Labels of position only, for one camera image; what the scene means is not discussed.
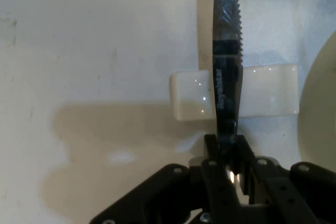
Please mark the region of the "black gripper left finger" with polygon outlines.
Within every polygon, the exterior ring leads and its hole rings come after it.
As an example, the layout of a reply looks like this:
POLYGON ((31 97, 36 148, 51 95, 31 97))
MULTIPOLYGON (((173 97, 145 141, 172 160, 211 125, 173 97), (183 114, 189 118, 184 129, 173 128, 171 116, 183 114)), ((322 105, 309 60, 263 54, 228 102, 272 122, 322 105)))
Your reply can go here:
POLYGON ((226 165, 239 160, 239 135, 224 156, 214 135, 205 136, 208 158, 200 165, 169 164, 99 213, 91 223, 185 223, 202 209, 211 223, 245 223, 226 165))

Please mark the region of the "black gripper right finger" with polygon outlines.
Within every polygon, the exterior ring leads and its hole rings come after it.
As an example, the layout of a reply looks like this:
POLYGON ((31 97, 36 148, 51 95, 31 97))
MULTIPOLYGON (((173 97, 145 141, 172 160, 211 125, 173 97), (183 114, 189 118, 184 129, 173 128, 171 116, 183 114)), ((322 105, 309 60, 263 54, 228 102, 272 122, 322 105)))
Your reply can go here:
POLYGON ((256 157, 239 135, 235 174, 249 203, 268 205, 284 223, 335 223, 335 172, 309 162, 285 169, 269 157, 256 157))

